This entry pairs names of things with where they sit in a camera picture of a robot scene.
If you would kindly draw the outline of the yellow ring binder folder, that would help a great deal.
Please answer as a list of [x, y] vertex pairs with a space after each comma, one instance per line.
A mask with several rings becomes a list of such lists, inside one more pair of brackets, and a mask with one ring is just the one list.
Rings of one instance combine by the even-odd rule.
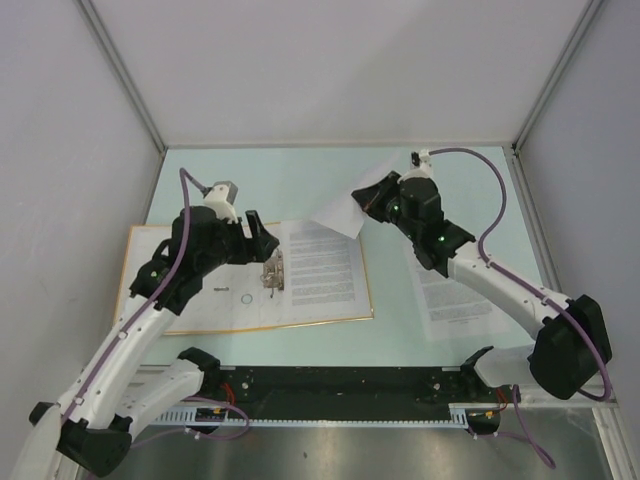
[[[266, 229], [280, 241], [280, 224]], [[262, 286], [263, 264], [225, 265], [207, 275], [203, 288], [167, 329], [169, 335], [239, 333], [311, 325], [291, 325], [283, 318], [283, 292]]]

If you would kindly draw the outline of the printed paper stack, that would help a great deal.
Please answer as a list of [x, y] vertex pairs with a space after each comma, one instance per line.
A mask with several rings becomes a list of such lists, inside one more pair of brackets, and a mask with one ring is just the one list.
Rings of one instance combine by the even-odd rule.
[[528, 343], [503, 311], [469, 287], [426, 270], [408, 241], [402, 247], [427, 340]]

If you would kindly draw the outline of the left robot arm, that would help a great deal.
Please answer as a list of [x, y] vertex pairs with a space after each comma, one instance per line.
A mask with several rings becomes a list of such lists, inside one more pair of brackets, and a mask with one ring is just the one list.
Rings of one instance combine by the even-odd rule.
[[192, 206], [174, 219], [170, 234], [138, 270], [120, 318], [86, 369], [55, 402], [39, 402], [14, 479], [49, 479], [63, 455], [98, 478], [111, 474], [133, 440], [161, 412], [185, 398], [207, 400], [221, 387], [218, 360], [196, 348], [179, 355], [143, 398], [123, 402], [149, 349], [224, 265], [264, 263], [278, 239], [255, 210], [229, 219], [229, 208]]

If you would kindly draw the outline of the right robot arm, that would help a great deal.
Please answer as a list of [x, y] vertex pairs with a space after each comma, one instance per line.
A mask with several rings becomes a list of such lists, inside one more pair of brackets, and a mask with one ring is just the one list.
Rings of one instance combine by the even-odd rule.
[[390, 172], [351, 194], [360, 210], [394, 225], [426, 269], [473, 290], [513, 319], [530, 347], [485, 347], [465, 362], [463, 393], [484, 401], [497, 387], [534, 382], [568, 400], [584, 390], [612, 358], [600, 305], [587, 295], [571, 299], [519, 278], [482, 251], [475, 237], [446, 219], [435, 182]]

